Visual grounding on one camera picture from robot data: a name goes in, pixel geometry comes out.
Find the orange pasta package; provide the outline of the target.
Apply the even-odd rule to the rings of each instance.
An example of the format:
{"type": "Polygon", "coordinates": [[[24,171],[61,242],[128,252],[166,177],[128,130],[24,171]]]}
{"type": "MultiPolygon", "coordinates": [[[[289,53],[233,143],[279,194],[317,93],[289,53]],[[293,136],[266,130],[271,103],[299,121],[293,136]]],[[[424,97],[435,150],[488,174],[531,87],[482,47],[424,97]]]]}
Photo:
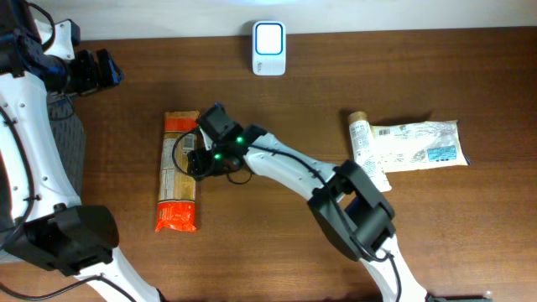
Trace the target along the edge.
{"type": "Polygon", "coordinates": [[[196,232],[196,181],[175,167],[172,149],[176,140],[196,127],[198,111],[166,112],[160,162],[159,198],[155,231],[196,232]]]}

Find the cream yellow snack bag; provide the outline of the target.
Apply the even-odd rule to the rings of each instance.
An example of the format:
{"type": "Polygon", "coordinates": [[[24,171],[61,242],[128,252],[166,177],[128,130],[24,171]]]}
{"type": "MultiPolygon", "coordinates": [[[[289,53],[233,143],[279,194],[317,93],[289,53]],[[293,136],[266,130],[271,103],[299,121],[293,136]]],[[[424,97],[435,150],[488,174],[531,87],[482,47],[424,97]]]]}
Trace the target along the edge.
{"type": "Polygon", "coordinates": [[[468,166],[457,121],[373,126],[374,146],[386,173],[468,166]]]}

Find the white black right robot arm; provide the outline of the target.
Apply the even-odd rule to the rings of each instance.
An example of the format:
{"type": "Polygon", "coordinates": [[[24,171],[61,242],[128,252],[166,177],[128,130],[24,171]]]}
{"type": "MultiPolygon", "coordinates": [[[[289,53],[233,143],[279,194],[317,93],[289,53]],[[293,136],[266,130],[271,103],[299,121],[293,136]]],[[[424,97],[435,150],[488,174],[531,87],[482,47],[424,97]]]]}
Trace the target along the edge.
{"type": "Polygon", "coordinates": [[[385,301],[429,301],[400,252],[395,211],[354,161],[340,165],[308,157],[257,125],[243,128],[215,105],[196,119],[204,140],[188,154],[195,180],[241,169],[274,180],[305,199],[326,239],[360,262],[385,301]]]}

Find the white tube with cork cap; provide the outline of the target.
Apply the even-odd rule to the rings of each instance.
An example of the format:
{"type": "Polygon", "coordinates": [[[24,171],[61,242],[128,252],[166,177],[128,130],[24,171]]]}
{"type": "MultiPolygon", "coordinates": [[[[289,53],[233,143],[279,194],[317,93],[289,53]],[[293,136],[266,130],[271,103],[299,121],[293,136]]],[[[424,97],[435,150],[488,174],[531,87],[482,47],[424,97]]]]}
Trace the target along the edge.
{"type": "Polygon", "coordinates": [[[383,171],[374,146],[373,131],[365,112],[353,112],[348,118],[349,133],[355,162],[365,171],[369,179],[381,192],[392,189],[383,171]]]}

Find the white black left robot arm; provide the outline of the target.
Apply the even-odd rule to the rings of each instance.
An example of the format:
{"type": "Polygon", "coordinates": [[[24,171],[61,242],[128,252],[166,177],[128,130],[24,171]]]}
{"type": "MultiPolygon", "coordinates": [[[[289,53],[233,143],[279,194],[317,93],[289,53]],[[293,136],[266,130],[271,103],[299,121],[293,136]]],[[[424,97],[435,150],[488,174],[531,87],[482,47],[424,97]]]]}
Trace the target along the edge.
{"type": "Polygon", "coordinates": [[[118,86],[110,52],[79,49],[79,26],[1,4],[1,250],[90,285],[108,301],[160,301],[119,247],[105,206],[85,206],[60,158],[50,105],[118,86]]]}

